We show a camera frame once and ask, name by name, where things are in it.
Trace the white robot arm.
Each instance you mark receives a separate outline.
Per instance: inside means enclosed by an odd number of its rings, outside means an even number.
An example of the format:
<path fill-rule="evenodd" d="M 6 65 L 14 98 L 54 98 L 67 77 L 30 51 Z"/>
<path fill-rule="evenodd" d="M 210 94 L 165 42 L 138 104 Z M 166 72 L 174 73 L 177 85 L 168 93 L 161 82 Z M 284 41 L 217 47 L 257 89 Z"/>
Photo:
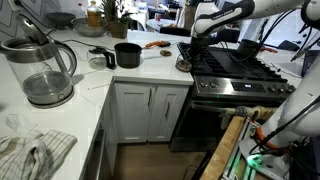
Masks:
<path fill-rule="evenodd" d="M 276 15 L 298 7 L 304 23 L 319 30 L 319 0 L 240 0 L 225 9 L 219 9 L 213 1 L 202 1 L 196 9 L 189 53 L 192 57 L 197 56 L 201 47 L 209 45 L 207 36 L 221 31 L 226 24 Z"/>

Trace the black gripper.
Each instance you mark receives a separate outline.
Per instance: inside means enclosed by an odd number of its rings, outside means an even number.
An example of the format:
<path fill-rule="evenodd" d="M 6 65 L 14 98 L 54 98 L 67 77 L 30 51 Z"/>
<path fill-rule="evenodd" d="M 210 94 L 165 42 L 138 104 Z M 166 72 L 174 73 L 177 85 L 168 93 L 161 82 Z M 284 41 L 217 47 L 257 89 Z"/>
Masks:
<path fill-rule="evenodd" d="M 189 50 L 189 55 L 192 60 L 196 60 L 200 56 L 200 48 L 203 46 L 210 45 L 212 43 L 211 37 L 203 37 L 203 38 L 191 38 L 191 47 Z"/>

